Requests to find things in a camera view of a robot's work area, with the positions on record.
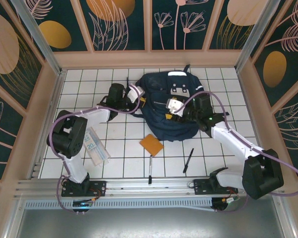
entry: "backpack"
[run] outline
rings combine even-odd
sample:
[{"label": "backpack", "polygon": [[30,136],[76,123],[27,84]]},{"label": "backpack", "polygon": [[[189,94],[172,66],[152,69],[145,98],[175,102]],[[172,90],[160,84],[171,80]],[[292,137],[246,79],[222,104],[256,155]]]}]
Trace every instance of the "backpack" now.
[{"label": "backpack", "polygon": [[195,136],[199,126],[194,121],[178,122],[167,119],[169,109],[166,108],[168,99],[176,98],[186,101],[193,94],[203,91],[198,77],[187,72],[190,65],[185,66],[186,76],[168,75],[170,72],[146,73],[136,82],[142,87],[146,102],[141,108],[142,115],[158,140],[185,140]]}]

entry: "sticky note pad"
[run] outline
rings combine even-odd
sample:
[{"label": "sticky note pad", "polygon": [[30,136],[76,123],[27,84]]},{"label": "sticky note pad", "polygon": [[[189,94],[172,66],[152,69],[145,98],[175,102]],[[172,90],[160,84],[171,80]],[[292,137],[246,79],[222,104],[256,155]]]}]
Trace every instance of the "sticky note pad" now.
[{"label": "sticky note pad", "polygon": [[140,144],[152,155],[156,156],[160,150],[163,149],[163,145],[153,135],[147,135]]}]

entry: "white tile floor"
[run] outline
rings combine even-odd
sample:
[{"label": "white tile floor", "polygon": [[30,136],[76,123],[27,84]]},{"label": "white tile floor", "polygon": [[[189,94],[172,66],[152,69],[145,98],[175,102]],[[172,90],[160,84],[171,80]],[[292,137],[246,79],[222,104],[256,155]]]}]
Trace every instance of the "white tile floor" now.
[{"label": "white tile floor", "polygon": [[[56,115],[63,109],[79,111],[95,106],[107,95],[113,82],[126,85],[126,77],[131,82],[140,79],[144,73],[171,71],[173,68],[129,68],[129,69],[88,69],[69,70],[66,75]],[[233,128],[253,143],[255,134],[241,92],[234,68],[191,68],[200,78],[205,90],[211,90],[221,99],[230,113],[228,120]],[[214,101],[215,111],[221,112]],[[91,178],[143,178],[149,172],[149,153],[139,144],[151,133],[143,119],[119,114],[109,123],[98,124],[96,133],[102,140],[111,159],[106,165],[94,167],[84,149],[81,157]],[[232,153],[220,143],[198,132],[194,138],[183,142],[164,141],[161,150],[152,162],[153,177],[197,177],[209,175],[223,166],[238,164]],[[189,168],[183,174],[184,164],[194,149]],[[39,178],[58,178],[65,173],[62,162],[56,159],[51,149],[47,149]]]}]

